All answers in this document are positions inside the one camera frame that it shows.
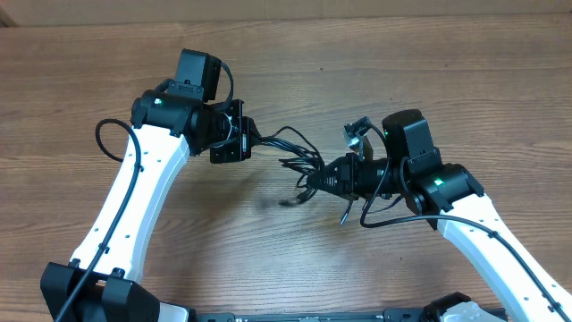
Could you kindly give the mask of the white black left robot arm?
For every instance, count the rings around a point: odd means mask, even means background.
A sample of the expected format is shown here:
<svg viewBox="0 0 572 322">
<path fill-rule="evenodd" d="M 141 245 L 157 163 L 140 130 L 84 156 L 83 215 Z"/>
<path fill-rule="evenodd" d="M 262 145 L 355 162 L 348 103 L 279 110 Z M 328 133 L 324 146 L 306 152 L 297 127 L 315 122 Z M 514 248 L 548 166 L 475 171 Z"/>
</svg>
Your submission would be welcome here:
<svg viewBox="0 0 572 322">
<path fill-rule="evenodd" d="M 250 120 L 232 95 L 215 99 L 219 58 L 184 49 L 174 78 L 136 98 L 120 170 L 88 234 L 63 264 L 48 263 L 40 290 L 56 321 L 194 321 L 195 310 L 160 301 L 141 285 L 164 201 L 191 157 L 213 164 L 251 156 Z"/>
</svg>

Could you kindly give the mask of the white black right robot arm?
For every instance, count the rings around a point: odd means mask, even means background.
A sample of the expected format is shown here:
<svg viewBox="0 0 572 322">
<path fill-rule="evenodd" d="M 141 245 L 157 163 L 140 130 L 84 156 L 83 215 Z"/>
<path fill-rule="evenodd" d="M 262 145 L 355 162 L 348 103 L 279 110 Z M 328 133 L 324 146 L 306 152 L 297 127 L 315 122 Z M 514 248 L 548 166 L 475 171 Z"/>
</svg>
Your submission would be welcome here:
<svg viewBox="0 0 572 322">
<path fill-rule="evenodd" d="M 386 156 L 373 158 L 366 117 L 345 125 L 350 153 L 307 178 L 307 186 L 348 201 L 405 200 L 411 216 L 369 229 L 426 221 L 472 264 L 515 321 L 569 321 L 571 294 L 534 259 L 501 220 L 481 183 L 460 164 L 442 162 L 429 125 L 417 109 L 385 117 L 376 133 Z"/>
</svg>

